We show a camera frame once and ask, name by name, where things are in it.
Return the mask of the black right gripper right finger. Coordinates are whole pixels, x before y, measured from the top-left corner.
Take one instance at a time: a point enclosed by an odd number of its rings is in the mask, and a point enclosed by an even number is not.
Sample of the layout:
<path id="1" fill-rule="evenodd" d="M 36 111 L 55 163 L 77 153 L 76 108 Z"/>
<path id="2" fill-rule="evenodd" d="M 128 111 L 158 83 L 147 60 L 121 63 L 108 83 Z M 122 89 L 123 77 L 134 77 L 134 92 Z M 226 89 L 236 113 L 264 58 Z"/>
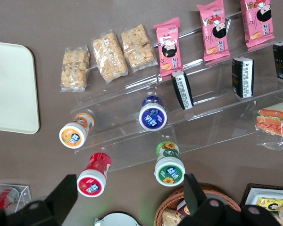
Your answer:
<path id="1" fill-rule="evenodd" d="M 184 175 L 184 199 L 190 211 L 181 226 L 223 226 L 226 205 L 219 199 L 208 198 L 193 174 Z"/>

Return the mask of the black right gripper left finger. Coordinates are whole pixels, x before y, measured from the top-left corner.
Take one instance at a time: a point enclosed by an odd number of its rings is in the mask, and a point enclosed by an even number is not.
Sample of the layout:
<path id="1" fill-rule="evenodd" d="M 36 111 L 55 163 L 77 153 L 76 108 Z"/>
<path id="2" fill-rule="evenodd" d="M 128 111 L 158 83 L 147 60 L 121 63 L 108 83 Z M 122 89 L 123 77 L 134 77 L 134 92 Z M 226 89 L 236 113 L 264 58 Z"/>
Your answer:
<path id="1" fill-rule="evenodd" d="M 60 226 L 78 198 L 76 175 L 68 174 L 44 199 L 30 202 L 7 216 L 7 226 Z"/>

